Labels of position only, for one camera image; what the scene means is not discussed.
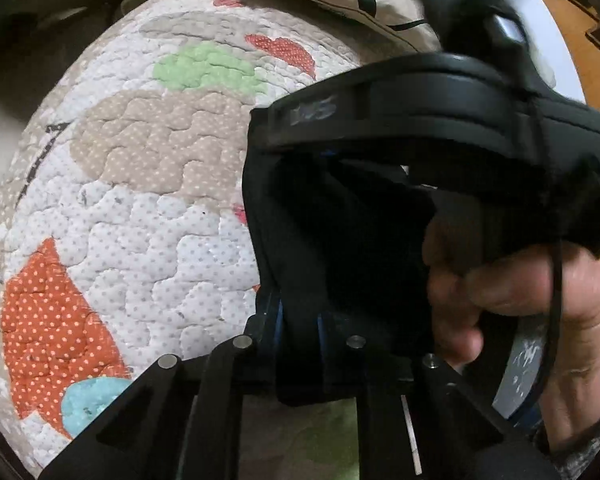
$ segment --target blue patch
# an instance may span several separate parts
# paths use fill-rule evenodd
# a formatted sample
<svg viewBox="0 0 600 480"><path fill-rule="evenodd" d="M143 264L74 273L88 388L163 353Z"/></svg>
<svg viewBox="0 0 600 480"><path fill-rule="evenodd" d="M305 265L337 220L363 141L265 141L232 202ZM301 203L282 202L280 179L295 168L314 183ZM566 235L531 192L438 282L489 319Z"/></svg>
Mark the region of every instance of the blue patch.
<svg viewBox="0 0 600 480"><path fill-rule="evenodd" d="M62 398L62 424L76 437L132 383L117 377L96 377L74 383Z"/></svg>

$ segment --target metal pin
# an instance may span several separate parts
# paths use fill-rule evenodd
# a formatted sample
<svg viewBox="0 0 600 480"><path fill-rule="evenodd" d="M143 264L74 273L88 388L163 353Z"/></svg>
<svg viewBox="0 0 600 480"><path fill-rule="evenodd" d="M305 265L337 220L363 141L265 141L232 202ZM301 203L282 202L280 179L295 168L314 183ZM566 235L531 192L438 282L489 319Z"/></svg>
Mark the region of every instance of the metal pin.
<svg viewBox="0 0 600 480"><path fill-rule="evenodd" d="M407 397L400 396L402 400L402 410L404 412L404 421L407 423L407 432L409 434L409 444L411 444L411 457L413 459L413 468L415 469L416 476L422 474L422 463L420 462L420 453L418 452L418 443L416 441L416 433L413 429L413 422L411 421L411 413L409 412L409 405L407 404Z"/></svg>
<svg viewBox="0 0 600 480"><path fill-rule="evenodd" d="M249 348L253 344L253 339L251 339L248 335L239 335L234 338L234 346L240 350L244 350Z"/></svg>
<svg viewBox="0 0 600 480"><path fill-rule="evenodd" d="M427 354L422 358L422 362L423 364L427 367L427 368L431 368L432 370L435 368L438 368L438 366L440 366L440 361L438 360L438 358L433 355L433 354Z"/></svg>
<svg viewBox="0 0 600 480"><path fill-rule="evenodd" d="M360 350L361 348L364 348L365 344L366 339L363 338L361 335L352 335L349 336L349 338L347 338L347 346L349 348Z"/></svg>
<svg viewBox="0 0 600 480"><path fill-rule="evenodd" d="M178 364L178 358L173 354L165 354L158 359L158 366L168 370Z"/></svg>

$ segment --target wrist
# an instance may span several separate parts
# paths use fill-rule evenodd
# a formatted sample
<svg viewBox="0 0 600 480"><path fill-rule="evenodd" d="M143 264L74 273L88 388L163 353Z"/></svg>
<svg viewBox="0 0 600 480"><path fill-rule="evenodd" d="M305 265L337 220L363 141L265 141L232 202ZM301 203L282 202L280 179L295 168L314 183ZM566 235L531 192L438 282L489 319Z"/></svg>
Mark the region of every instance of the wrist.
<svg viewBox="0 0 600 480"><path fill-rule="evenodd" d="M600 421L600 354L585 370L558 368L539 404L551 451L576 442Z"/></svg>

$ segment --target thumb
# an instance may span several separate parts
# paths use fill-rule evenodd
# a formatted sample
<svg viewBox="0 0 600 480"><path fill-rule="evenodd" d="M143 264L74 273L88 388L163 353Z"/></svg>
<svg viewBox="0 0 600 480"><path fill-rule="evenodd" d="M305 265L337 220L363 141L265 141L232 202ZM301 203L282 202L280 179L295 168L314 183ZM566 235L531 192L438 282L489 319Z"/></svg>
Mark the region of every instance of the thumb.
<svg viewBox="0 0 600 480"><path fill-rule="evenodd" d="M583 247L564 243L562 303L565 318L599 314L600 261ZM531 246L472 270L466 291L477 306L504 316L546 314L553 293L553 269L546 246Z"/></svg>

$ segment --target finger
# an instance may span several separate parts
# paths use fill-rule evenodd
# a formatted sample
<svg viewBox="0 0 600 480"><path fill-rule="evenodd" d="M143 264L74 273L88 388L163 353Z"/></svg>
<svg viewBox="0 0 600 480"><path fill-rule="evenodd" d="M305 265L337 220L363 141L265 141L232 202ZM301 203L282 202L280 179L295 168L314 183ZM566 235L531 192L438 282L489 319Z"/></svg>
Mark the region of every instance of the finger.
<svg viewBox="0 0 600 480"><path fill-rule="evenodd" d="M442 319L432 324L433 337L438 352L451 366L470 363L482 351L482 332L475 326L458 327Z"/></svg>
<svg viewBox="0 0 600 480"><path fill-rule="evenodd" d="M470 301L464 280L448 267L431 267L427 295L434 320L442 319L453 322L456 326L473 326L478 323L480 308Z"/></svg>
<svg viewBox="0 0 600 480"><path fill-rule="evenodd" d="M422 260L427 267L443 264L448 260L445 235L440 218L434 216L424 234Z"/></svg>
<svg viewBox="0 0 600 480"><path fill-rule="evenodd" d="M583 320L600 310L600 261L575 244L563 244L562 302L566 319ZM506 316L545 314L553 293L548 248L532 246L472 270L466 279L472 303Z"/></svg>

